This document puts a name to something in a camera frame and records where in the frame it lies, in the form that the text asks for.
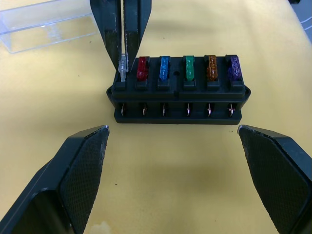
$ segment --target textured gripper pad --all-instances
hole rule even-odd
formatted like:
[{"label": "textured gripper pad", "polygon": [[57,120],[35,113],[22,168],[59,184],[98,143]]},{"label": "textured gripper pad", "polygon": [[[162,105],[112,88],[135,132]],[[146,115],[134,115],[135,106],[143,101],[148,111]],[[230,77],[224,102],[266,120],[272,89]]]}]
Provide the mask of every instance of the textured gripper pad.
[{"label": "textured gripper pad", "polygon": [[75,161],[60,185],[60,196],[77,234],[82,234],[102,173],[109,130],[107,127],[86,137]]},{"label": "textured gripper pad", "polygon": [[239,129],[250,174],[280,234],[288,234],[310,195],[309,186],[272,139]]}]

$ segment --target fuse box base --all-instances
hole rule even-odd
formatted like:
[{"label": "fuse box base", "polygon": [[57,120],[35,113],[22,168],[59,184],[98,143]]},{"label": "fuse box base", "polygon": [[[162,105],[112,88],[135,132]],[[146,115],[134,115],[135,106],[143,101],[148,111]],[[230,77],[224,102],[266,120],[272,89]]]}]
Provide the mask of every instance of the fuse box base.
[{"label": "fuse box base", "polygon": [[229,58],[216,57],[218,78],[209,81],[207,60],[195,57],[195,78],[191,82],[186,80],[183,57],[170,58],[165,82],[159,79],[161,59],[150,58],[148,79],[137,81],[136,58],[126,81],[120,82],[120,74],[116,72],[114,83],[107,90],[115,107],[116,122],[237,125],[251,91],[244,85],[243,77],[236,81],[228,79]]}]

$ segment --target green fuse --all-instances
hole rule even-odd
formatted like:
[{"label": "green fuse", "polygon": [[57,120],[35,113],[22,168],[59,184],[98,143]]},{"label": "green fuse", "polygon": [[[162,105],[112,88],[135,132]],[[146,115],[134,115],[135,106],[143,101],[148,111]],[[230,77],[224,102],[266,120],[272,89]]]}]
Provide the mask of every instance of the green fuse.
[{"label": "green fuse", "polygon": [[185,56],[186,61],[186,79],[192,81],[194,79],[194,56]]}]

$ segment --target table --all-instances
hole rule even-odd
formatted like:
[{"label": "table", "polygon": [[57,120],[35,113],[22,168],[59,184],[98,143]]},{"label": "table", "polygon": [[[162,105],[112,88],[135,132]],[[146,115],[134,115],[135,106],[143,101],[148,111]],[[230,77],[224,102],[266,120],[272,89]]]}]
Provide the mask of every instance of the table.
[{"label": "table", "polygon": [[[138,56],[238,54],[241,124],[312,155],[312,46],[285,0],[155,0]],[[117,124],[100,34],[10,55],[0,47],[0,218],[71,134],[111,134],[87,234],[275,234],[237,126]]]}]

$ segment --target purple fuse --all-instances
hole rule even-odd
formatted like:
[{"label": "purple fuse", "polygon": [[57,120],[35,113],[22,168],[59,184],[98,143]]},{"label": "purple fuse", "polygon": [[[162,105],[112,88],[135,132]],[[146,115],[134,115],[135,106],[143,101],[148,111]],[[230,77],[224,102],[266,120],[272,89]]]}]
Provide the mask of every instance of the purple fuse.
[{"label": "purple fuse", "polygon": [[231,81],[239,80],[242,76],[242,72],[240,70],[238,56],[231,57],[231,64],[228,69],[228,77]]}]

